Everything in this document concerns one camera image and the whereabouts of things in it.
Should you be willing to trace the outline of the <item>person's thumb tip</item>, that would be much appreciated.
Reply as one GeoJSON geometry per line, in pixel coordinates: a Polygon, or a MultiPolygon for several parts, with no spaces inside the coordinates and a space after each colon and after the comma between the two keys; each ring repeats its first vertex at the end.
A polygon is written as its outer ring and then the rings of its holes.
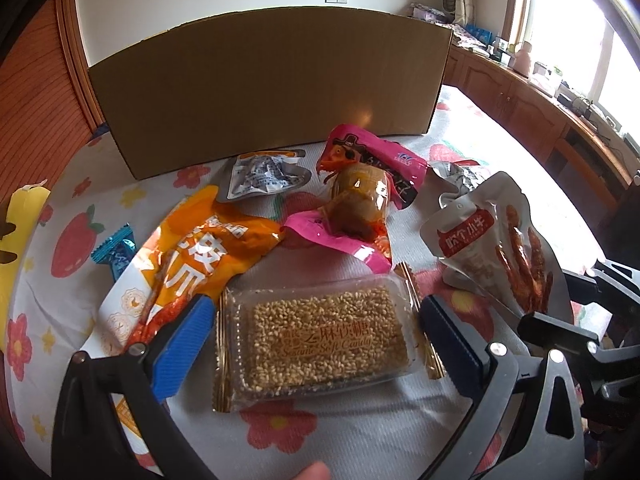
{"type": "Polygon", "coordinates": [[[314,462],[305,467],[292,480],[330,480],[331,471],[323,462],[314,462]]]}

